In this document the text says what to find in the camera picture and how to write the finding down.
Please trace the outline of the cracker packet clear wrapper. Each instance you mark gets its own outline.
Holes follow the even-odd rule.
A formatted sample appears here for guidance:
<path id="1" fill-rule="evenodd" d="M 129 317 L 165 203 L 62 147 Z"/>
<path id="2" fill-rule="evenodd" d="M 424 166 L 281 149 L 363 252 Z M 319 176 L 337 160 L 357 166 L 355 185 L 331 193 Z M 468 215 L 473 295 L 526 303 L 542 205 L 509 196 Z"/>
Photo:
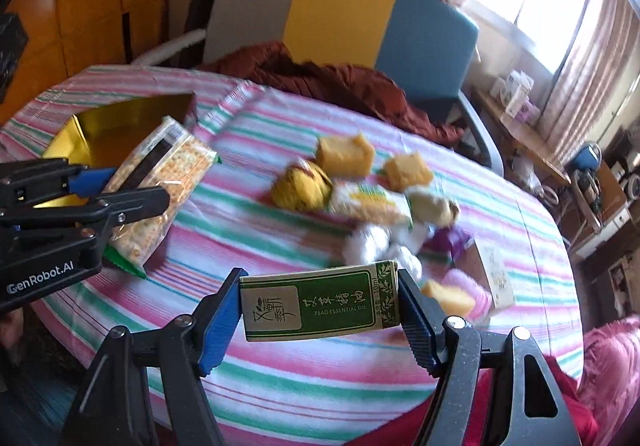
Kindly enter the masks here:
<path id="1" fill-rule="evenodd" d="M 168 234 L 183 203 L 219 161 L 212 148 L 172 117 L 130 152 L 104 192 L 140 206 L 117 213 L 104 256 L 127 273 L 146 276 L 145 263 Z"/>

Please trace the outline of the green essential oil box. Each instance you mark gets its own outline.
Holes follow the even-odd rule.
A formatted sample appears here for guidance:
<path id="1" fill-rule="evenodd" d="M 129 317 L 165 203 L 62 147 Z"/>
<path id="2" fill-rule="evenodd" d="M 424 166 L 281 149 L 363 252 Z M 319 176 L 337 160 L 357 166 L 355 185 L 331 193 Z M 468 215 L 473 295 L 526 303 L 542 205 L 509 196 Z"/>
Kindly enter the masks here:
<path id="1" fill-rule="evenodd" d="M 240 279 L 247 341 L 346 336 L 399 324 L 394 261 Z"/>

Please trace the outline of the yellow sock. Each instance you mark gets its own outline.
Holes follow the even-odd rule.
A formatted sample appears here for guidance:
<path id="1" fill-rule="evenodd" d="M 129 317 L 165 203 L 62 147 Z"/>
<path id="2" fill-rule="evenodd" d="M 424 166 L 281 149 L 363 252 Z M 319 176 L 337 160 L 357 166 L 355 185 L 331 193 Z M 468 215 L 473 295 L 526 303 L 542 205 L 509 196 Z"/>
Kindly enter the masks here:
<path id="1" fill-rule="evenodd" d="M 270 194 L 278 208 L 314 212 L 326 207 L 332 190 L 333 184 L 320 166 L 297 159 L 273 183 Z"/>

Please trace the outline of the yellow sponge block large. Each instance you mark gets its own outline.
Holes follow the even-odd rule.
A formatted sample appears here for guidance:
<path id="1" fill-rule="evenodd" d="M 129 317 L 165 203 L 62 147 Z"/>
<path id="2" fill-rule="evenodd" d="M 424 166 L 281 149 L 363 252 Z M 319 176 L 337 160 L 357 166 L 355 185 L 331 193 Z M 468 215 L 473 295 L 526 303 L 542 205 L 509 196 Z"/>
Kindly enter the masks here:
<path id="1" fill-rule="evenodd" d="M 329 177 L 367 177 L 374 159 L 375 148 L 362 134 L 318 139 L 316 162 Z"/>

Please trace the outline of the beige ointment box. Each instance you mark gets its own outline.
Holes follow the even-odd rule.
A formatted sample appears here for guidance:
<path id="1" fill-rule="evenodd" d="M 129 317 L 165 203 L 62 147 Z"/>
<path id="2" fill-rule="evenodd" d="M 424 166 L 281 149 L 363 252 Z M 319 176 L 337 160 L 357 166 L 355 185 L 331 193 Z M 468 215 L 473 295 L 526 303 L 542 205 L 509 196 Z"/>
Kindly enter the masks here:
<path id="1" fill-rule="evenodd" d="M 506 310 L 515 303 L 511 278 L 501 252 L 492 244 L 475 240 L 464 251 L 459 268 L 490 294 L 491 313 Z"/>

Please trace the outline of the gold tray box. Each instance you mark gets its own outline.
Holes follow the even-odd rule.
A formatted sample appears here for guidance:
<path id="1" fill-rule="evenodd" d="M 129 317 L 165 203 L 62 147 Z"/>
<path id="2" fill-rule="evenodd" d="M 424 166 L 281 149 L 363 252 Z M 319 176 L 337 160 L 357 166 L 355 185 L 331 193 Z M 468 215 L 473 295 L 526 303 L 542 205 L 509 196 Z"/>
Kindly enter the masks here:
<path id="1" fill-rule="evenodd" d="M 172 117 L 182 124 L 192 99 L 191 94 L 142 97 L 75 114 L 56 134 L 42 158 L 66 158 L 71 164 L 117 170 L 164 117 Z M 91 198 L 68 196 L 35 208 L 82 206 Z"/>

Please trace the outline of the yellow sponge block small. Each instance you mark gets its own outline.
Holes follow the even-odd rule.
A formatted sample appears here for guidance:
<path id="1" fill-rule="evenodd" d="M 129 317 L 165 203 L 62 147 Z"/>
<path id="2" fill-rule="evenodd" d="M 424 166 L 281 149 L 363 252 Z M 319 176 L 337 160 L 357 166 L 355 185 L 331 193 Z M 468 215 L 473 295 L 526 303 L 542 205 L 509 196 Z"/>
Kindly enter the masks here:
<path id="1" fill-rule="evenodd" d="M 421 289 L 424 296 L 434 299 L 447 316 L 467 318 L 475 307 L 475 300 L 463 289 L 428 280 Z"/>

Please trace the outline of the striped bed sheet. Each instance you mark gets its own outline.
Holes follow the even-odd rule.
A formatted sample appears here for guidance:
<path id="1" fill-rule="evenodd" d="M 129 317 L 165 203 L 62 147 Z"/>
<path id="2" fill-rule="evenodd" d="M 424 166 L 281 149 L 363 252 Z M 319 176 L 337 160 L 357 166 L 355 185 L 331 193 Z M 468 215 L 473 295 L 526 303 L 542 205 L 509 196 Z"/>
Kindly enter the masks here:
<path id="1" fill-rule="evenodd" d="M 191 93 L 196 135 L 220 160 L 177 214 L 144 278 L 104 268 L 34 304 L 50 333 L 82 364 L 112 327 L 155 329 L 190 312 L 235 267 L 253 275 L 342 264 L 352 226 L 326 214 L 272 205 L 270 187 L 322 135 L 362 134 L 378 162 L 417 152 L 434 189 L 460 206 L 460 226 L 501 253 L 514 304 L 488 319 L 530 330 L 573 380 L 584 366 L 570 261 L 555 222 L 533 197 L 458 154 L 324 102 L 218 74 L 94 67 L 39 94 L 1 129 L 3 160 L 37 157 L 74 114 L 136 96 Z M 435 383 L 401 328 L 320 340 L 250 343 L 235 333 L 204 388 L 231 445 L 402 445 Z"/>

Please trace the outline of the purple small item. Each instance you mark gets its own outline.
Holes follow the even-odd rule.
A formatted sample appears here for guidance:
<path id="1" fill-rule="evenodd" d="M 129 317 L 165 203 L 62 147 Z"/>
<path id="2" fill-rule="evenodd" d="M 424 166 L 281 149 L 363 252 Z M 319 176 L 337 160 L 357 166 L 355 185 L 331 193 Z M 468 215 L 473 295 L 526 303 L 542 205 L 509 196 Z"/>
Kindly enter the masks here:
<path id="1" fill-rule="evenodd" d="M 474 239 L 468 232 L 457 226 L 451 226 L 437 229 L 433 237 L 427 241 L 426 246 L 434 252 L 446 253 L 453 261 L 457 261 L 472 244 Z"/>

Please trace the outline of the wooden wardrobe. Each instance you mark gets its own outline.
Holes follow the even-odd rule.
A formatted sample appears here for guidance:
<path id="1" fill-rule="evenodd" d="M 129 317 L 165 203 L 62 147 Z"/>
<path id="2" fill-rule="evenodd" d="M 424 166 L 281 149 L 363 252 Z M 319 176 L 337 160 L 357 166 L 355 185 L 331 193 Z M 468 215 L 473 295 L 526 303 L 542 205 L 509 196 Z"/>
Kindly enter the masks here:
<path id="1" fill-rule="evenodd" d="M 92 65 L 129 64 L 168 37 L 168 0 L 11 0 L 28 36 L 1 119 Z"/>

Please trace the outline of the dark red blanket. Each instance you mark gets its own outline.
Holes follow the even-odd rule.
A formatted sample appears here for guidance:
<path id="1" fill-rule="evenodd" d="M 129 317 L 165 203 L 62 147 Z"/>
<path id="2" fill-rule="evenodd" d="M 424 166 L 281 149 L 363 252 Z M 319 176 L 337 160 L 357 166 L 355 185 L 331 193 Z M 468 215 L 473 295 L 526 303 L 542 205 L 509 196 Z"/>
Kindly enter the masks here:
<path id="1" fill-rule="evenodd" d="M 349 64 L 294 62 L 282 42 L 243 46 L 198 68 L 355 111 L 440 146 L 452 148 L 463 137 L 460 126 L 434 123 L 425 111 L 412 106 L 384 73 Z"/>

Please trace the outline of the green white snack packet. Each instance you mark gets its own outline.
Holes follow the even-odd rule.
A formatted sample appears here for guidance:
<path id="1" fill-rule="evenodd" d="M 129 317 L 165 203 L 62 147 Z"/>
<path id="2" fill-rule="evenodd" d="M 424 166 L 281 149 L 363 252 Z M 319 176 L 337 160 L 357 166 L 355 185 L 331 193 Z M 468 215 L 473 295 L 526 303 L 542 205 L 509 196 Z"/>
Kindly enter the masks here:
<path id="1" fill-rule="evenodd" d="M 409 227 L 413 224 L 407 198 L 375 184 L 336 183 L 328 211 L 343 218 L 380 226 Z"/>

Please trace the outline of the wooden side table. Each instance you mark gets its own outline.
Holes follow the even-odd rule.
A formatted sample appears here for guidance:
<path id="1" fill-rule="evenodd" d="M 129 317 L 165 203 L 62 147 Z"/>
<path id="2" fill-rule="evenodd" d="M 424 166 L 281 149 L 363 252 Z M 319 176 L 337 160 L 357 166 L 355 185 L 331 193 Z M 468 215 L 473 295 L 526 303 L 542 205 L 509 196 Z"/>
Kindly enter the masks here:
<path id="1" fill-rule="evenodd" d="M 559 159 L 539 134 L 526 123 L 509 117 L 501 105 L 488 92 L 475 85 L 471 88 L 471 99 L 481 110 L 486 111 L 512 148 L 521 151 L 537 166 L 541 166 L 559 185 L 570 186 L 570 177 Z"/>

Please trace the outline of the grey yellow blue chair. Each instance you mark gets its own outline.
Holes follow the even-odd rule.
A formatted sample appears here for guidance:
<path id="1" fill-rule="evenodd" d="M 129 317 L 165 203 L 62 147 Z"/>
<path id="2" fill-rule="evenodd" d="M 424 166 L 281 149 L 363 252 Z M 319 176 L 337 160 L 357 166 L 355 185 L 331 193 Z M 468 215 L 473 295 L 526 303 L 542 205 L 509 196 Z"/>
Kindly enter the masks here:
<path id="1" fill-rule="evenodd" d="M 154 66 L 201 45 L 199 64 L 242 46 L 278 41 L 296 62 L 353 64 L 381 71 L 434 122 L 459 110 L 496 174 L 503 164 L 480 116 L 462 92 L 480 29 L 439 0 L 212 0 L 204 27 L 148 50 L 134 61 Z"/>

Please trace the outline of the white boxes on table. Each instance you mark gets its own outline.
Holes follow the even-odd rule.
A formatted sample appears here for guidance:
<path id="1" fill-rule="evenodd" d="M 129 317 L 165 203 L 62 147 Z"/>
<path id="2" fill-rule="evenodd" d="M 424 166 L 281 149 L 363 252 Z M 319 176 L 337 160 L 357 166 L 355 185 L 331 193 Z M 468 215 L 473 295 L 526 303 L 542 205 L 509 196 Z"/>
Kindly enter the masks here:
<path id="1" fill-rule="evenodd" d="M 525 72 L 512 70 L 506 78 L 495 78 L 489 95 L 503 106 L 509 117 L 534 126 L 540 116 L 539 108 L 530 100 L 534 84 Z"/>

